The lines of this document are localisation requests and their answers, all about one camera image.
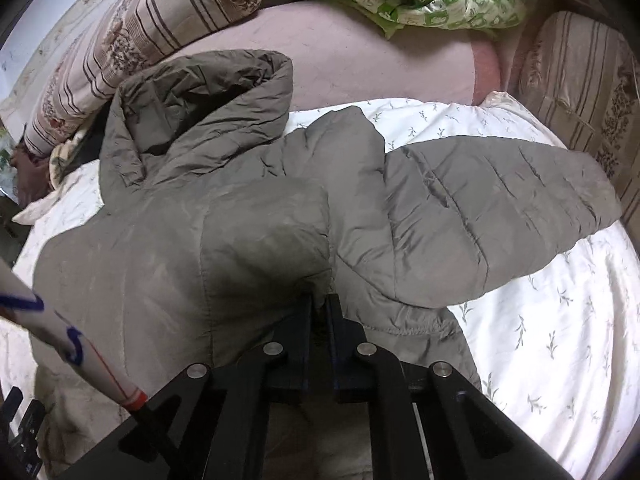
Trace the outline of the olive quilted puffer jacket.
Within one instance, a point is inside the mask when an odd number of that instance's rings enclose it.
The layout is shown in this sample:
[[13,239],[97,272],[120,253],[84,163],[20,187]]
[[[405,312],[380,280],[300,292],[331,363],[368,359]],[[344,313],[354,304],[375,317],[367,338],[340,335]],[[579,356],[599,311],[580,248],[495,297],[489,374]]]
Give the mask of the olive quilted puffer jacket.
[[35,267],[70,337],[68,364],[32,346],[48,471],[66,479],[184,370],[277,341],[308,347],[308,388],[272,404],[262,478],[373,478],[364,408],[332,393],[326,297],[402,362],[446,361],[477,387],[449,308],[622,213],[592,157],[548,144],[448,136],[386,151],[356,106],[285,134],[292,84],[287,56],[230,50],[117,89],[102,208]]

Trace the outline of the white leaf-print bed sheet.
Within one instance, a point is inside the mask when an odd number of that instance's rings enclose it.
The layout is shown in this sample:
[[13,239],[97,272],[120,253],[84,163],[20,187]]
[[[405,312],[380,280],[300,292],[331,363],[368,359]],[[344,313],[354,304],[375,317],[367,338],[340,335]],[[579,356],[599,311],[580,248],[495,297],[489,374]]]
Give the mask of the white leaf-print bed sheet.
[[[479,106],[379,99],[300,110],[284,133],[330,110],[361,108],[386,151],[446,136],[504,136],[565,148],[506,92]],[[99,162],[65,178],[26,216],[29,234],[13,271],[32,284],[43,245],[102,207]],[[639,258],[620,222],[577,242],[544,269],[449,308],[494,402],[575,479],[597,479],[639,417]],[[28,333],[1,319],[1,387],[34,395]]]

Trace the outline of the brown garment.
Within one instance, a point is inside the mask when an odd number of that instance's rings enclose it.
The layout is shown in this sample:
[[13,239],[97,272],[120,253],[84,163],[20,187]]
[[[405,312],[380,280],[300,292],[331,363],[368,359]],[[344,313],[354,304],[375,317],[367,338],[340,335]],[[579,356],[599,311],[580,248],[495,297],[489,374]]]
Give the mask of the brown garment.
[[49,159],[32,154],[23,141],[14,148],[10,164],[16,170],[15,193],[21,208],[52,191]]

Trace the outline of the cream floral cloth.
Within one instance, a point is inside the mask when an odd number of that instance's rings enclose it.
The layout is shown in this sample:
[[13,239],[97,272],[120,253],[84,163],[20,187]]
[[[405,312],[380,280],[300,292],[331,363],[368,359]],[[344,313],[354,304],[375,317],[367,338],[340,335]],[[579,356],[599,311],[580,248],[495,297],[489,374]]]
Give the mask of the cream floral cloth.
[[49,158],[49,181],[52,190],[57,190],[64,179],[80,166],[97,159],[102,141],[90,128],[80,128],[68,140],[56,146]]

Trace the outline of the pink bed blanket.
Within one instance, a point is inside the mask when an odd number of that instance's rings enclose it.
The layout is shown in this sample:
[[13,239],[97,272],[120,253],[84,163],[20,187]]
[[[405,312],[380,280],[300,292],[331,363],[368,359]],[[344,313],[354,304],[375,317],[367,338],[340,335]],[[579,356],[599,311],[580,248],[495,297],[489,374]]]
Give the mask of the pink bed blanket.
[[477,105],[501,87],[491,40],[472,30],[408,27],[385,38],[359,11],[327,1],[297,1],[181,49],[279,51],[293,62],[292,110],[382,98]]

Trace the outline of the striped floral cushion at right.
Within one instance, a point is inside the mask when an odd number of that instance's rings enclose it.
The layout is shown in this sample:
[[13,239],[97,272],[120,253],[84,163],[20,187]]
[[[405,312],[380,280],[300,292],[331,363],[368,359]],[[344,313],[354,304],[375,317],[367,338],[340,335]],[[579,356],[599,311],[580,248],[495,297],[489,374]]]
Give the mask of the striped floral cushion at right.
[[518,98],[571,150],[602,167],[639,235],[639,61],[616,29],[552,14],[529,51]]

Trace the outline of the striped floral folded quilt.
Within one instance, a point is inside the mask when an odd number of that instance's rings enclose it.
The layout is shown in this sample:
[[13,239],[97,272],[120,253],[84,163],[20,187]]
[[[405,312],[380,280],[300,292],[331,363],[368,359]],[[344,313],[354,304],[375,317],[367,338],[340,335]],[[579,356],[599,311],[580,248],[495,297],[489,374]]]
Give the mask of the striped floral folded quilt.
[[246,18],[262,0],[116,0],[66,50],[23,134],[46,158],[128,77]]

